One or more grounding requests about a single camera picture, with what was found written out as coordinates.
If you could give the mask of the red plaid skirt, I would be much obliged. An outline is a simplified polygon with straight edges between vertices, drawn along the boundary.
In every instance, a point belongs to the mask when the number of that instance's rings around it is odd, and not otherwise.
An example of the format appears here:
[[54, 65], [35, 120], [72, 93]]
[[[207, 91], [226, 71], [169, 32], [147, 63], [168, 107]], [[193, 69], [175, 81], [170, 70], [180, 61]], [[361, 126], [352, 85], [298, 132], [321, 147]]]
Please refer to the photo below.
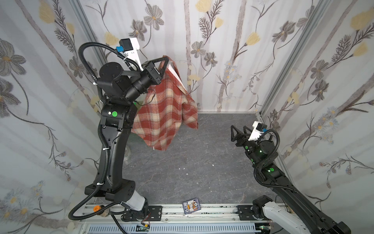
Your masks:
[[198, 108], [181, 82], [172, 59], [164, 79], [150, 89], [146, 105], [138, 110], [131, 132], [141, 137], [149, 147], [165, 151], [181, 125], [198, 129]]

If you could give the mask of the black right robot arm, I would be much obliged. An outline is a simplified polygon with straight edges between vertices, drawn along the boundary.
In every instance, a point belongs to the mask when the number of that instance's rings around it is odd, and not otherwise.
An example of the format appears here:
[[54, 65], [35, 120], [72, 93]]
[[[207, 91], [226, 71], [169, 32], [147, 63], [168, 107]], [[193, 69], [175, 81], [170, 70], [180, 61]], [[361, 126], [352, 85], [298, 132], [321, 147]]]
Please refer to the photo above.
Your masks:
[[255, 180], [270, 188], [293, 211], [292, 214], [278, 207], [267, 196], [253, 201], [252, 214], [279, 224], [292, 234], [350, 234], [352, 231], [343, 221], [336, 222], [313, 205], [274, 164], [278, 156], [280, 137], [276, 130], [267, 129], [265, 124], [255, 122], [254, 128], [247, 126], [240, 131], [230, 127], [231, 141], [245, 150], [253, 166]]

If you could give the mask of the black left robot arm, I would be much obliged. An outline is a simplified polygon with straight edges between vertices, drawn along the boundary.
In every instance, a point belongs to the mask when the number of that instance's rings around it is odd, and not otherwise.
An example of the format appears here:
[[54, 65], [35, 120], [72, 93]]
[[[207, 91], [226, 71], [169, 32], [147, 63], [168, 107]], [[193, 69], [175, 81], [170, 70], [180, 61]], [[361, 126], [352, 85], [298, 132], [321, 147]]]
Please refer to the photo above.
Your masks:
[[[111, 51], [121, 58], [129, 69], [125, 71], [121, 64], [108, 62], [95, 73], [84, 56], [85, 49], [89, 47], [101, 47]], [[162, 57], [139, 64], [125, 56], [120, 48], [114, 49], [95, 42], [81, 45], [78, 56], [94, 78], [99, 98], [103, 102], [97, 129], [102, 151], [95, 180], [85, 188], [87, 197], [69, 212], [68, 217], [70, 220], [84, 220], [100, 215], [115, 205], [121, 205], [135, 213], [138, 219], [143, 219], [149, 213], [148, 200], [136, 191], [133, 180], [122, 177], [123, 161], [137, 113], [134, 102], [140, 95], [147, 93], [152, 85], [161, 83], [169, 58]], [[75, 212], [93, 197], [105, 198], [110, 204], [90, 214], [75, 215]]]

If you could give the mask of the clear tape roll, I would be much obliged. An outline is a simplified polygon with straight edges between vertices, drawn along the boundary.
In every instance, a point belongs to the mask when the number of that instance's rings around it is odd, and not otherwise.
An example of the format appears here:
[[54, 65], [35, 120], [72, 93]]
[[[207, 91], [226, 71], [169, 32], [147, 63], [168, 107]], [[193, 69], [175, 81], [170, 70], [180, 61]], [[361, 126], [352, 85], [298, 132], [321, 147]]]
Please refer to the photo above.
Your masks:
[[129, 146], [126, 146], [125, 154], [124, 154], [124, 161], [127, 162], [129, 160], [130, 156], [131, 156], [131, 150], [130, 150]]

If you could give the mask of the blue patterned card box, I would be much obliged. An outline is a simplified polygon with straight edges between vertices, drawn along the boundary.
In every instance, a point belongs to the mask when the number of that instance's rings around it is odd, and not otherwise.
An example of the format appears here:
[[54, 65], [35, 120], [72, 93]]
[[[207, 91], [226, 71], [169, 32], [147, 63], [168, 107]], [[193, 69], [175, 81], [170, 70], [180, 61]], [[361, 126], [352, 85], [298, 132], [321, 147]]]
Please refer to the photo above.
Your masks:
[[193, 198], [182, 203], [184, 215], [189, 215], [201, 210], [200, 201], [198, 198]]

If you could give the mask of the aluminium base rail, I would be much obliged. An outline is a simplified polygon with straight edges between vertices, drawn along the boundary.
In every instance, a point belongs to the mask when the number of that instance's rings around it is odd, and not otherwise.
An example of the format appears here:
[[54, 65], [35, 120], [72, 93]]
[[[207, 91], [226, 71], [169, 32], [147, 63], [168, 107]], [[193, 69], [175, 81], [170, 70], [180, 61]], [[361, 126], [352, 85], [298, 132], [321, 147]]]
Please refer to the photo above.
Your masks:
[[251, 206], [252, 204], [203, 204], [201, 205], [201, 210], [187, 215], [184, 215], [183, 206], [181, 204], [150, 205], [150, 217], [146, 221], [150, 223], [257, 221], [254, 219], [240, 220], [238, 214], [239, 205]]

